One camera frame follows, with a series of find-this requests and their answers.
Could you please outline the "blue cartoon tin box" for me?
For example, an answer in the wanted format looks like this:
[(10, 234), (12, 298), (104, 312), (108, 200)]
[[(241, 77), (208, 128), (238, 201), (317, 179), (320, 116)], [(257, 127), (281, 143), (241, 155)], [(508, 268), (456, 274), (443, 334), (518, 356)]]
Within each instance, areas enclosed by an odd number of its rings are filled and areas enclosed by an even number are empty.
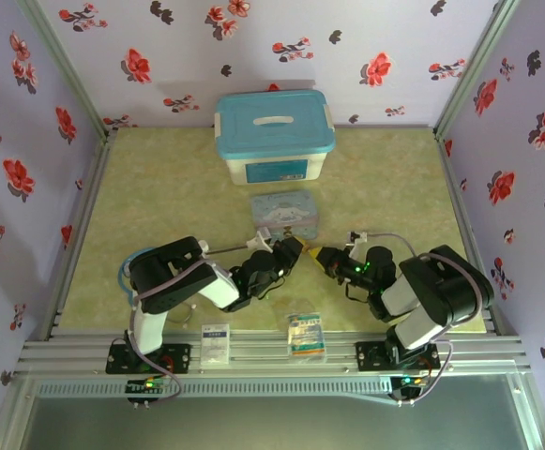
[(268, 229), (274, 239), (294, 235), (313, 240), (318, 235), (318, 210), (306, 189), (254, 196), (250, 208), (255, 229)]

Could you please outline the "clear plastic bag packet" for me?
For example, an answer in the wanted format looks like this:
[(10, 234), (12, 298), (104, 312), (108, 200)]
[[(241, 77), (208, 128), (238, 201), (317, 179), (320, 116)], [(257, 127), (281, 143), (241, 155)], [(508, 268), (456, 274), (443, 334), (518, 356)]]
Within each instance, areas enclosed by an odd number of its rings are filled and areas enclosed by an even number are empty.
[(326, 360), (322, 316), (317, 312), (295, 313), (287, 317), (289, 359), (298, 363), (321, 363)]

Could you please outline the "white card packet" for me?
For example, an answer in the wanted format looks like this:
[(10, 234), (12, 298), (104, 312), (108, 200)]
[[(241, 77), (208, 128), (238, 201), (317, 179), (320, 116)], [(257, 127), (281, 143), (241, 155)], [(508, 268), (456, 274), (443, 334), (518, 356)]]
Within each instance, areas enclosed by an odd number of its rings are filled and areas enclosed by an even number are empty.
[(230, 325), (204, 324), (201, 329), (201, 366), (225, 366), (229, 363)]

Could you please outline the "white storage box blue lid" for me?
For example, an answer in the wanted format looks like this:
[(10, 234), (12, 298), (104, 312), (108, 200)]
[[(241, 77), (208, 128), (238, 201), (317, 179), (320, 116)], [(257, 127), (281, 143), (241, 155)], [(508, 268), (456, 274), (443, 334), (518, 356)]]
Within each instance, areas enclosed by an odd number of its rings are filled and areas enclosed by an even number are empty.
[(214, 130), (218, 154), (239, 186), (315, 180), (336, 146), (329, 106), (317, 90), (222, 97)]

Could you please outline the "blue stethoscope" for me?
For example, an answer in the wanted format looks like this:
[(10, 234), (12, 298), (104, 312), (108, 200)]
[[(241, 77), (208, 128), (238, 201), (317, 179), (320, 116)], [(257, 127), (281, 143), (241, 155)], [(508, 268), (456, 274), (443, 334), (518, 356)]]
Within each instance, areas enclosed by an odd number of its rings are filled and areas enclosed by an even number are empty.
[[(122, 261), (122, 263), (118, 267), (117, 284), (118, 284), (118, 287), (125, 293), (130, 306), (133, 305), (133, 300), (135, 298), (135, 291), (131, 289), (131, 287), (129, 286), (129, 281), (130, 281), (129, 265), (136, 257), (150, 250), (152, 250), (151, 247), (145, 247), (131, 253), (130, 255), (128, 255), (128, 257), (124, 261)], [(177, 324), (177, 325), (180, 325), (182, 329), (187, 329), (189, 327), (189, 321), (193, 317), (197, 306), (195, 304), (190, 304), (190, 305), (184, 305), (184, 307), (187, 309), (187, 314), (182, 319), (167, 318), (166, 322), (171, 324)]]

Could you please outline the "left circuit board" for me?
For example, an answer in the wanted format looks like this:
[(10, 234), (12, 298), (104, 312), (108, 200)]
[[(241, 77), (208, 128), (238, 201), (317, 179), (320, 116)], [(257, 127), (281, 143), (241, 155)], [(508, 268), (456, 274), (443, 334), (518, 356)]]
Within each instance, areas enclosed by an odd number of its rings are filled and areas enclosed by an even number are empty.
[(127, 394), (162, 394), (166, 383), (163, 379), (149, 377), (140, 380), (128, 380), (125, 387)]

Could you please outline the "aluminium front rail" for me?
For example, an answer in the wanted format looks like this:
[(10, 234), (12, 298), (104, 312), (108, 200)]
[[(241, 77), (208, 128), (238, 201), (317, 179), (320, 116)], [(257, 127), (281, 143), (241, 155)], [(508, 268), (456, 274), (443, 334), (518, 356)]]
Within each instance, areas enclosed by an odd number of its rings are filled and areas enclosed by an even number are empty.
[[(190, 377), (221, 376), (281, 377), (354, 376), (357, 372), (356, 344), (379, 340), (379, 334), (326, 332), (326, 359), (321, 363), (299, 363), (289, 357), (287, 337), (282, 332), (233, 331), (230, 336), (230, 362), (221, 367), (201, 366), (201, 334), (170, 332), (164, 340), (191, 346)], [(454, 346), (447, 366), (449, 376), (527, 373), (530, 359), (519, 337), (464, 333), (447, 336)], [(102, 376), (114, 334), (57, 330), (46, 341), (23, 344), (16, 375), (79, 377)]]

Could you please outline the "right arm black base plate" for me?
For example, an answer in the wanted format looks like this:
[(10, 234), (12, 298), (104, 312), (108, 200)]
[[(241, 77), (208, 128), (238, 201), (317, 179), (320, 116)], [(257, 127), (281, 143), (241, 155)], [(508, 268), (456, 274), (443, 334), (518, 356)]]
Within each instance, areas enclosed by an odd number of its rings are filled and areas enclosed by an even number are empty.
[(435, 344), (405, 350), (385, 341), (360, 341), (355, 344), (359, 371), (439, 369), (441, 362)]

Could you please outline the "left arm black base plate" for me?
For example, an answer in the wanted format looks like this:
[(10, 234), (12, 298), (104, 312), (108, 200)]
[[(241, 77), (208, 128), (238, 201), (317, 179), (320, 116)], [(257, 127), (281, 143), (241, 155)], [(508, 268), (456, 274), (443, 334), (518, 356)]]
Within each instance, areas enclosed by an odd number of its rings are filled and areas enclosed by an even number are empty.
[[(145, 357), (173, 374), (189, 371), (191, 346), (189, 344), (163, 344), (160, 349)], [(159, 371), (136, 355), (129, 344), (113, 344), (107, 356), (105, 372), (109, 375), (158, 374)]]

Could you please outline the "aluminium side rail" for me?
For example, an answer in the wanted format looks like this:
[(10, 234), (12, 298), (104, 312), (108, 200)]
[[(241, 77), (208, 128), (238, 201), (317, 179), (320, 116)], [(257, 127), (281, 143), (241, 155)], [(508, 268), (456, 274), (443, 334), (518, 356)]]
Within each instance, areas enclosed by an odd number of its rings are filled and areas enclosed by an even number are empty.
[(51, 330), (59, 324), (62, 311), (68, 300), (69, 290), (81, 256), (83, 241), (97, 202), (98, 192), (117, 134), (117, 131), (107, 133), (106, 139), (97, 148), (95, 157), (91, 163), (87, 178), (88, 183), (83, 189), (79, 207), (73, 216), (71, 237), (67, 248), (62, 253), (61, 265), (55, 279), (53, 296), (49, 303), (48, 312), (46, 313), (45, 323), (43, 324), (44, 331), (42, 331), (42, 334), (46, 335), (43, 340), (48, 340)]
[[(464, 201), (462, 198), (462, 190), (460, 188), (460, 182), (451, 168), (449, 155), (445, 149), (444, 139), (442, 137), (437, 138), (437, 148), (439, 152), (440, 162), (447, 183), (447, 190), (453, 206), (455, 219), (459, 228), (459, 233), (462, 239), (462, 245), (466, 255), (466, 259), (471, 263), (479, 272), (484, 276), (488, 276), (485, 264), (479, 254), (477, 248), (477, 241), (473, 234), (469, 215), (466, 211)], [(475, 325), (483, 324), (485, 327), (485, 333), (491, 336), (501, 336), (502, 331), (500, 329), (500, 317), (499, 314), (495, 314), (493, 311), (493, 305), (484, 308), (476, 319), (473, 319), (467, 324), (456, 328), (457, 331), (468, 332), (472, 331), (472, 327)]]

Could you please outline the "aluminium frame post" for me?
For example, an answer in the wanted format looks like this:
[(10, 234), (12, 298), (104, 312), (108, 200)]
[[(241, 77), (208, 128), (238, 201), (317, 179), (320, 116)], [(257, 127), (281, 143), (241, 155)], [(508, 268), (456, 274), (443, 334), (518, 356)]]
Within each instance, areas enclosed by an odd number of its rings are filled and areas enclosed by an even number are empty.
[(72, 94), (80, 102), (84, 112), (90, 119), (93, 129), (97, 132), (100, 139), (103, 142), (106, 142), (109, 132), (102, 124), (98, 112), (90, 99), (88, 92), (84, 88), (79, 74), (69, 59), (62, 42), (55, 33), (38, 0), (15, 0), (15, 3), (46, 47), (63, 80), (68, 84)]
[(437, 123), (432, 129), (436, 140), (441, 140), (447, 135), (449, 128), (463, 107), (467, 96), (476, 85), (478, 77), (490, 59), (494, 48), (505, 33), (521, 1), (499, 0), (496, 3), (460, 80), (456, 83)]

